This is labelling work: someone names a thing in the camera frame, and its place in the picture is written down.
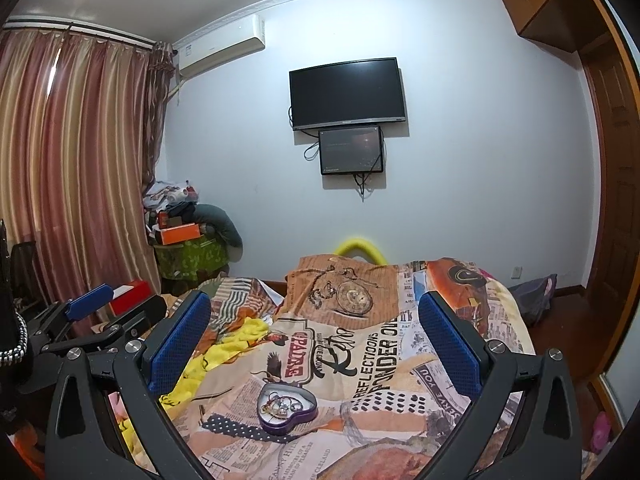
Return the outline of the jewelry pile in tin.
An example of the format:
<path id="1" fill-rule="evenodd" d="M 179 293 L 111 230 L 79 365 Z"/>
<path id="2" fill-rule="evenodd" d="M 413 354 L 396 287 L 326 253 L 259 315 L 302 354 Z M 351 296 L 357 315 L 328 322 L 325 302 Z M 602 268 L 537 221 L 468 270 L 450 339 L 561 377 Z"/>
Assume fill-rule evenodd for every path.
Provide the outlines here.
<path id="1" fill-rule="evenodd" d="M 260 408 L 262 414 L 281 420 L 289 419 L 302 409 L 303 403 L 295 396 L 285 396 L 277 391 L 270 392 Z"/>

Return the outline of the red box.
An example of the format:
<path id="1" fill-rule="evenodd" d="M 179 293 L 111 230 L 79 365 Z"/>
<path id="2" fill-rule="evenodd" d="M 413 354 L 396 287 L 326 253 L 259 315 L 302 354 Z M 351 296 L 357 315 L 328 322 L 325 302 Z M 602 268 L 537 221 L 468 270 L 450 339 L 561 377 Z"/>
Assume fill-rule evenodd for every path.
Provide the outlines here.
<path id="1" fill-rule="evenodd" d="M 110 307 L 115 316 L 122 315 L 153 295 L 147 281 L 134 280 L 114 289 Z"/>

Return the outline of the pink toy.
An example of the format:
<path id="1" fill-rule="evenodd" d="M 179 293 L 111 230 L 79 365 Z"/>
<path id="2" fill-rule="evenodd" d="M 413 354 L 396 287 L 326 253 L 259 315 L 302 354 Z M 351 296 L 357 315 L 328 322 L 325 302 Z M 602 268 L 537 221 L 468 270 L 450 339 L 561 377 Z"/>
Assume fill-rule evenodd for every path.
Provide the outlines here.
<path id="1" fill-rule="evenodd" d="M 590 451 L 600 454 L 608 445 L 608 438 L 612 430 L 612 425 L 605 412 L 597 414 L 592 425 L 592 433 L 589 439 Z"/>

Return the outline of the green camouflage storage box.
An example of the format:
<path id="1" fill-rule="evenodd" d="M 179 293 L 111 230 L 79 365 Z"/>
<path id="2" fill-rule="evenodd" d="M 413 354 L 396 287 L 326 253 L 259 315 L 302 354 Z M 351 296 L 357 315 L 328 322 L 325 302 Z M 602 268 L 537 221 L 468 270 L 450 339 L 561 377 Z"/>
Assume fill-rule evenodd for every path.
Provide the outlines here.
<path id="1" fill-rule="evenodd" d="M 227 247 L 215 237 L 201 236 L 171 245 L 153 246 L 160 276 L 166 280 L 197 281 L 229 262 Z"/>

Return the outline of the orange box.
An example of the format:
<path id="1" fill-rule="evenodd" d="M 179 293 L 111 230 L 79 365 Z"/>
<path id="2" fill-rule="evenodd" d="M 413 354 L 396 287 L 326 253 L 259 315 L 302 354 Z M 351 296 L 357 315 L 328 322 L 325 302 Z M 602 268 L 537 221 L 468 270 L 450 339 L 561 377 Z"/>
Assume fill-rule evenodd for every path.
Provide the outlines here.
<path id="1" fill-rule="evenodd" d="M 173 226 L 172 228 L 161 229 L 153 226 L 152 232 L 157 244 L 173 245 L 186 242 L 187 240 L 197 240 L 202 236 L 200 227 L 195 223 Z"/>

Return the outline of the yellow cloth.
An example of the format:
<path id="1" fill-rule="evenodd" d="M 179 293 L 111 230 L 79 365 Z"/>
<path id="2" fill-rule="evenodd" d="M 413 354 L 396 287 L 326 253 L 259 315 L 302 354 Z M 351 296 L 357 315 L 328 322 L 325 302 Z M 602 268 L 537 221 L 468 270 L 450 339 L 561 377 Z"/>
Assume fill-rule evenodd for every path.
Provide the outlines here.
<path id="1" fill-rule="evenodd" d="M 270 324 L 261 318 L 244 318 L 243 323 L 236 330 L 223 336 L 221 342 L 213 344 L 213 339 L 207 334 L 196 348 L 194 356 L 181 373 L 175 388 L 170 393 L 160 397 L 160 405 L 173 422 L 189 406 L 195 398 L 206 374 L 224 364 L 230 364 L 242 353 L 262 342 L 269 333 Z M 128 416 L 125 403 L 119 392 L 108 396 L 114 411 L 117 426 L 124 438 L 128 451 L 134 462 L 151 472 L 155 471 L 149 457 L 134 431 L 134 424 Z"/>

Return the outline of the dark grey clothing pile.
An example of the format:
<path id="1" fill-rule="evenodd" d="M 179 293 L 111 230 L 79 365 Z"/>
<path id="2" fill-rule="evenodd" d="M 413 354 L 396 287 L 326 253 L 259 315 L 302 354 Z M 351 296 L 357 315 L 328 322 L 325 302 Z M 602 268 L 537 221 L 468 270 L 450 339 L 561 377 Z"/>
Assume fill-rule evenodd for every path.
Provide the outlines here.
<path id="1" fill-rule="evenodd" d="M 215 235 L 227 247 L 231 262 L 239 262 L 243 255 L 243 240 L 228 214 L 211 204 L 197 204 L 193 219 L 206 234 Z"/>

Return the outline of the dark bag on floor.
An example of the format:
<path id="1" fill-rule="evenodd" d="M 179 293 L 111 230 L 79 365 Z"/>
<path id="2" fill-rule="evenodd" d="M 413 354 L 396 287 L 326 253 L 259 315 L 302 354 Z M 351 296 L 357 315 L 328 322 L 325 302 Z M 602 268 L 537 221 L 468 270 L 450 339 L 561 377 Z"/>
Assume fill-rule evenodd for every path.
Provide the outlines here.
<path id="1" fill-rule="evenodd" d="M 556 275 L 550 274 L 509 288 L 527 327 L 535 326 L 550 309 L 555 287 Z"/>

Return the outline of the purple heart-shaped tin box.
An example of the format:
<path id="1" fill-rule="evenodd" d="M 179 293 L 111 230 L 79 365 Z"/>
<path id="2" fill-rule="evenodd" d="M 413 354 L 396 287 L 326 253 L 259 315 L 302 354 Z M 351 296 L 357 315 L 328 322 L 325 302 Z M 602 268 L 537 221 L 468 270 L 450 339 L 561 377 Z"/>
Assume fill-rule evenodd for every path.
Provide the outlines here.
<path id="1" fill-rule="evenodd" d="M 318 416 L 318 402 L 308 390 L 283 382 L 268 382 L 257 399 L 257 417 L 267 434 L 286 436 Z"/>

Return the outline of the printed newspaper-pattern bedspread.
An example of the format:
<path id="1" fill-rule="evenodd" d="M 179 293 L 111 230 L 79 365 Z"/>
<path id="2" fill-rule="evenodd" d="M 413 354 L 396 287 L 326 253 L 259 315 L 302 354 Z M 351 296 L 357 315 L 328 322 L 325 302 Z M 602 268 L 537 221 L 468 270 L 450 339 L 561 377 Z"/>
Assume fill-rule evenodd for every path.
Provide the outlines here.
<path id="1" fill-rule="evenodd" d="M 174 421 L 216 479 L 411 479 L 469 406 L 422 328 L 418 303 L 438 292 L 486 339 L 518 353 L 534 346 L 506 289 L 453 258 L 374 266 L 305 257 L 277 298 L 256 278 L 215 278 L 207 334 L 221 342 L 243 323 L 270 324 L 262 342 L 208 372 Z M 286 436 L 262 430 L 268 382 L 311 392 L 318 416 Z"/>

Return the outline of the striped red-gold curtain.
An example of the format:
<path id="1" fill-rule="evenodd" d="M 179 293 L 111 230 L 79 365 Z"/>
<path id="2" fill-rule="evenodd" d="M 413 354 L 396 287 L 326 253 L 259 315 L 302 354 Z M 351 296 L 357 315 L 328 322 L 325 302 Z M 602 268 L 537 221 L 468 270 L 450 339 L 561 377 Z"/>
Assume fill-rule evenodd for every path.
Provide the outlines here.
<path id="1" fill-rule="evenodd" d="M 79 32 L 1 34 L 1 215 L 32 242 L 50 297 L 134 280 L 160 290 L 142 197 L 172 73 L 164 44 Z"/>

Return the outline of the white air conditioner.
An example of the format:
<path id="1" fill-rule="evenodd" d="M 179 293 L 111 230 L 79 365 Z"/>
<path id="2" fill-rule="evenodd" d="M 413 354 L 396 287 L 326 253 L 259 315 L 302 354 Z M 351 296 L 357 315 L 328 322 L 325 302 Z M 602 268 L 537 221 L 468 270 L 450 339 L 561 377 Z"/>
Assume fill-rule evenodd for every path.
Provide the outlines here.
<path id="1" fill-rule="evenodd" d="M 257 14 L 206 32 L 178 50 L 182 78 L 201 75 L 212 68 L 264 50 L 265 22 Z"/>

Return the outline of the small black wall monitor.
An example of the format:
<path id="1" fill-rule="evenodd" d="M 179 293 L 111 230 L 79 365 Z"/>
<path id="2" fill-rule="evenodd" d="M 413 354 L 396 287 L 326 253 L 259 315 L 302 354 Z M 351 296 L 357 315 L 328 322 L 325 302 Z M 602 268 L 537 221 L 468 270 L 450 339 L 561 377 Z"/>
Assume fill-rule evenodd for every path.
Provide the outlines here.
<path id="1" fill-rule="evenodd" d="M 384 171 L 384 138 L 379 126 L 320 130 L 318 141 L 322 176 Z"/>

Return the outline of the large black wall television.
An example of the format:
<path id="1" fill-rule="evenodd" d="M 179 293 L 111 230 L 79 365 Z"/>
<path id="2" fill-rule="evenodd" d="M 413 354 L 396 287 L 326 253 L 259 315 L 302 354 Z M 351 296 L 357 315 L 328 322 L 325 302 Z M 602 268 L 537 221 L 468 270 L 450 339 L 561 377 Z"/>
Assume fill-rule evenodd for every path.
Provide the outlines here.
<path id="1" fill-rule="evenodd" d="M 396 58 L 318 65 L 288 76 L 295 130 L 407 119 Z"/>

